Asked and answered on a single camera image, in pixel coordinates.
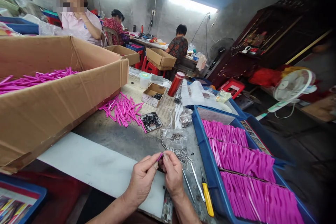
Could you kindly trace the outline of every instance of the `yellow-handled screwdriver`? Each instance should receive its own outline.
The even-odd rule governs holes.
[[[205,197],[205,203],[206,203],[206,209],[208,210],[208,214],[211,216],[211,217],[214,217],[214,209],[212,208],[212,203],[211,203],[211,198],[210,198],[210,193],[209,193],[209,190],[208,190],[208,185],[206,184],[205,182],[205,178],[204,178],[204,175],[203,175],[203,170],[202,170],[202,167],[201,167],[201,173],[202,173],[202,185],[203,185],[203,191],[204,191],[204,197]]]

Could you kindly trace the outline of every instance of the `person's left hand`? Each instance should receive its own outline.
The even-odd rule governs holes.
[[[161,152],[143,158],[133,167],[131,181],[122,195],[128,206],[138,208],[147,198],[159,165],[157,160]]]

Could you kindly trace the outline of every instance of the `fluorescent light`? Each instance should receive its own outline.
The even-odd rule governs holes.
[[[193,10],[193,11],[198,11],[198,12],[203,12],[203,13],[215,13],[217,9],[212,8],[210,6],[206,6],[201,3],[197,3],[191,0],[169,0],[172,3],[175,3],[177,5],[181,5],[186,9]]]

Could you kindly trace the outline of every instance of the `electric fan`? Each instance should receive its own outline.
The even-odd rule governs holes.
[[[310,70],[302,69],[291,72],[290,74],[285,76],[274,88],[273,97],[279,102],[270,107],[267,110],[268,111],[267,113],[263,113],[257,116],[256,119],[259,121],[262,118],[264,118],[268,113],[274,113],[275,116],[277,117],[275,113],[277,110],[286,106],[289,103],[294,103],[291,114],[287,116],[290,117],[294,111],[295,103],[300,101],[297,98],[300,95],[313,93],[316,91],[317,87],[313,85],[314,82],[315,82],[315,75]]]

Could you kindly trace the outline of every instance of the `red thermos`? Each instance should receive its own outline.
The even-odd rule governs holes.
[[[170,89],[168,90],[168,95],[169,96],[173,97],[176,94],[176,92],[177,92],[179,86],[181,85],[181,82],[183,81],[185,76],[186,75],[182,72],[177,72],[176,73],[175,78],[173,80],[173,83],[171,84]]]

